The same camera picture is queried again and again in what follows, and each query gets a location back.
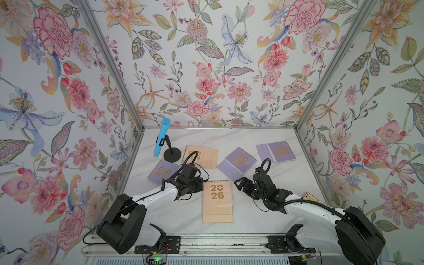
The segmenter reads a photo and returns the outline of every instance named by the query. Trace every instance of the blue microphone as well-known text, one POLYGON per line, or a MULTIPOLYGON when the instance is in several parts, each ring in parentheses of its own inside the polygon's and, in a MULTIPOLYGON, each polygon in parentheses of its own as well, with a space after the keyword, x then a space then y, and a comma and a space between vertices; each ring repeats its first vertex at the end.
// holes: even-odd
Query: blue microphone
POLYGON ((155 148, 154 157, 159 156, 160 150, 163 144, 165 143, 165 135, 169 126, 171 126, 171 120, 168 118, 163 118, 162 122, 160 123, 159 136, 158 136, 158 139, 156 140, 156 148, 155 148))

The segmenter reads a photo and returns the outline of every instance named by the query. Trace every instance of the peach notebook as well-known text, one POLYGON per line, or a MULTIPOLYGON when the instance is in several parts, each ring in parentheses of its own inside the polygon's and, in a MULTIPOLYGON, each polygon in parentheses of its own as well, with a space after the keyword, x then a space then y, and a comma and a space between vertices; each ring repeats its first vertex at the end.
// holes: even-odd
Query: peach notebook
POLYGON ((203 223, 232 223, 233 197, 230 181, 203 184, 203 223))
MULTIPOLYGON (((218 149, 210 149, 204 146, 189 145, 186 147, 182 161, 184 162, 185 159, 194 151, 199 152, 195 163, 199 164, 204 168, 216 169, 216 165, 218 163, 218 149)), ((187 163, 191 163, 191 161, 193 161, 194 159, 194 156, 195 155, 190 157, 187 163)))

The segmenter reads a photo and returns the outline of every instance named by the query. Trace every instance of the white marble surface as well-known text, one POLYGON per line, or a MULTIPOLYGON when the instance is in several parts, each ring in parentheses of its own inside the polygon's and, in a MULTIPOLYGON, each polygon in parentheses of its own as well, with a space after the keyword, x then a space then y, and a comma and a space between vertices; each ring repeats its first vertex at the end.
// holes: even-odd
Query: white marble surface
MULTIPOLYGON (((131 170, 124 193, 129 196, 139 195, 158 187, 147 180, 167 149, 162 147, 159 157, 153 156, 155 141, 159 129, 147 129, 142 139, 134 166, 131 170)), ((235 148, 241 147, 256 158, 257 162, 244 177, 252 179, 255 168, 261 161, 256 149, 257 144, 287 141, 296 160, 273 163, 268 172, 277 188, 290 190, 303 196, 306 192, 313 194, 320 202, 324 198, 312 174, 305 154, 293 129, 169 129, 167 132, 171 145, 184 154, 187 145, 206 146, 219 150, 218 164, 235 148)), ((206 169, 210 180, 228 180, 219 169, 206 169)), ((202 223, 203 193, 193 194, 190 200, 172 201, 166 206, 149 213, 144 224, 154 223, 169 234, 225 234, 225 233, 285 233, 295 223, 305 224, 305 220, 281 212, 262 212, 245 193, 232 184, 233 223, 202 223)), ((257 201, 261 209, 266 209, 257 201)))

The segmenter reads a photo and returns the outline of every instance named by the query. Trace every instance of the floral wallpaper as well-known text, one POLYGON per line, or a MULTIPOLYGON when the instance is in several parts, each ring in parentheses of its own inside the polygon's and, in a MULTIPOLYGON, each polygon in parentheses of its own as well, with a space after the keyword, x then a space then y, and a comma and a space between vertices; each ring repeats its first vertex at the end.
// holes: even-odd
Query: floral wallpaper
POLYGON ((0 0, 0 47, 0 263, 79 264, 139 129, 72 0, 0 0))
POLYGON ((293 126, 359 0, 90 1, 140 118, 293 126))
POLYGON ((379 265, 424 262, 423 10, 379 1, 300 131, 333 206, 382 231, 379 265))

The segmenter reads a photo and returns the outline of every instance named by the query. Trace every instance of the purple notebook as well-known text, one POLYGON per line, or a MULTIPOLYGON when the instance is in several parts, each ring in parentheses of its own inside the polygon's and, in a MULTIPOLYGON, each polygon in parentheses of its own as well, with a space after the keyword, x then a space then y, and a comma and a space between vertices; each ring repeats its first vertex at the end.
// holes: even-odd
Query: purple notebook
POLYGON ((236 181, 240 179, 246 171, 251 168, 256 159, 238 147, 229 154, 217 168, 222 171, 229 179, 236 181))
POLYGON ((256 148, 262 161, 266 158, 271 159, 274 163, 296 159, 286 141, 257 145, 256 148))
POLYGON ((161 185, 162 179, 167 180, 180 168, 179 165, 168 162, 166 160, 161 160, 153 169, 152 173, 147 177, 148 180, 153 181, 156 184, 161 185))

